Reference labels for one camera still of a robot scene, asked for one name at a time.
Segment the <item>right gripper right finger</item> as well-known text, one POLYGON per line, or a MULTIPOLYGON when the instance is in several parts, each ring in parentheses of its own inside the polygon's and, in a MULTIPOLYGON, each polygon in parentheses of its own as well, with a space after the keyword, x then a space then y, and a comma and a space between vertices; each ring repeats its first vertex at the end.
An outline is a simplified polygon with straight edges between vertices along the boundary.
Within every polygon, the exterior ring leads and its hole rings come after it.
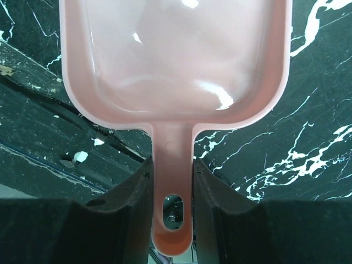
POLYGON ((194 161, 199 263, 351 263, 351 202, 255 203, 194 161))

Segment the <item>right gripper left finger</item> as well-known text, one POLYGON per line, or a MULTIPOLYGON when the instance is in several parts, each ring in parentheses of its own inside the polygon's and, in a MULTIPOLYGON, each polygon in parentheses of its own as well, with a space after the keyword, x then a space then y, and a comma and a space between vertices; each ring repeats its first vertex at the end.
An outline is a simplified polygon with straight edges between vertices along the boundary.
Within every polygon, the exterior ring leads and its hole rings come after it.
POLYGON ((1 199, 1 263, 147 263, 153 162, 82 205, 1 199))

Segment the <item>pink dustpan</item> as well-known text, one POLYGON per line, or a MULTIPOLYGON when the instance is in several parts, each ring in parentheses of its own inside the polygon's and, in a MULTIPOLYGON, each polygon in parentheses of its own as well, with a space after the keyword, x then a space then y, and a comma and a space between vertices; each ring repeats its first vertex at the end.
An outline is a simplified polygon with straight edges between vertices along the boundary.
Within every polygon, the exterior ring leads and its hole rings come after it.
POLYGON ((292 1, 60 1, 62 78, 102 127, 152 141, 152 241, 193 240, 194 143, 256 123, 289 76, 292 1))

